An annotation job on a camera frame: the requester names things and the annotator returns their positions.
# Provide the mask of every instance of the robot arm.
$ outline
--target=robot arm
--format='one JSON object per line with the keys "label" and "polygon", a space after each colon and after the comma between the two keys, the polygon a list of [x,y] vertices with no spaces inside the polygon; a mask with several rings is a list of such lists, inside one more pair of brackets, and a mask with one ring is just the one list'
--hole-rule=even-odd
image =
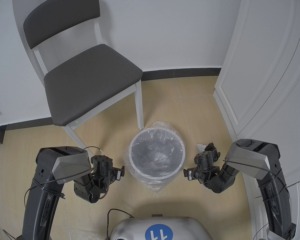
{"label": "robot arm", "polygon": [[188,180],[198,179],[215,193],[221,193],[233,185],[239,171],[254,177],[267,212],[268,238],[293,238],[296,225],[291,220],[289,192],[279,162],[278,146],[252,139],[240,139],[231,145],[221,170],[213,165],[218,159],[216,156],[219,156],[216,155],[217,149],[207,150],[196,155],[196,168],[184,169],[185,177]]}
{"label": "robot arm", "polygon": [[95,203],[109,184],[124,176],[124,166],[114,168],[106,156],[91,158],[93,173],[86,150],[77,147],[42,148],[36,158],[36,170],[28,194],[22,235],[18,240],[49,240],[59,198],[64,198],[64,183],[74,181],[74,192],[82,199]]}

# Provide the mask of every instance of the white logo symbol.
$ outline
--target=white logo symbol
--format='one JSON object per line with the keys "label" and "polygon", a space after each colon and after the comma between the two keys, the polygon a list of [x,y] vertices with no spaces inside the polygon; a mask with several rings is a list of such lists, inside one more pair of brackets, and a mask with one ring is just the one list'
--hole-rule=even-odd
{"label": "white logo symbol", "polygon": [[[151,234],[151,240],[157,240],[158,239],[158,237],[156,237],[156,238],[154,237],[153,231],[150,231],[150,234]],[[165,240],[167,237],[168,237],[167,235],[164,236],[163,230],[160,229],[160,239]]]}

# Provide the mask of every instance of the barcode label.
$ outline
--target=barcode label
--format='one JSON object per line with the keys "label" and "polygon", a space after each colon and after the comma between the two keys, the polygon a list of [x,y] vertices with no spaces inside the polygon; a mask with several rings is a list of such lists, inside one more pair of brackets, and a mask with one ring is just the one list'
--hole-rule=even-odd
{"label": "barcode label", "polygon": [[120,180],[121,177],[121,171],[118,171],[117,180]]}

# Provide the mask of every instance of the white wall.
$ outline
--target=white wall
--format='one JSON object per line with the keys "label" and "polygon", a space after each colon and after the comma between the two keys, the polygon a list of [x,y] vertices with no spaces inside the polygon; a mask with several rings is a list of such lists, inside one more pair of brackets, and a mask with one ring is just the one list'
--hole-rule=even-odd
{"label": "white wall", "polygon": [[22,45],[11,0],[0,0],[0,125],[50,116],[45,90]]}
{"label": "white wall", "polygon": [[[42,79],[36,58],[26,43],[23,22],[44,0],[12,2],[22,42],[34,69]],[[100,0],[100,28],[104,43],[143,71],[221,67],[239,5],[240,0]],[[47,69],[51,70],[95,44],[93,25],[88,21],[40,44],[40,51]],[[33,113],[31,118],[36,119],[37,114]],[[13,117],[10,121],[23,120],[21,117]]]}

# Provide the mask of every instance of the chair backrest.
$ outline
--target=chair backrest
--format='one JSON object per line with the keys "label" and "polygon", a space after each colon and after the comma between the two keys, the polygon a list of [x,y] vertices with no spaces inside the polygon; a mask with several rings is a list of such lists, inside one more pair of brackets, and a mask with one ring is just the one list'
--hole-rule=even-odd
{"label": "chair backrest", "polygon": [[23,28],[33,49],[66,29],[99,16],[99,0],[47,0],[28,15]]}

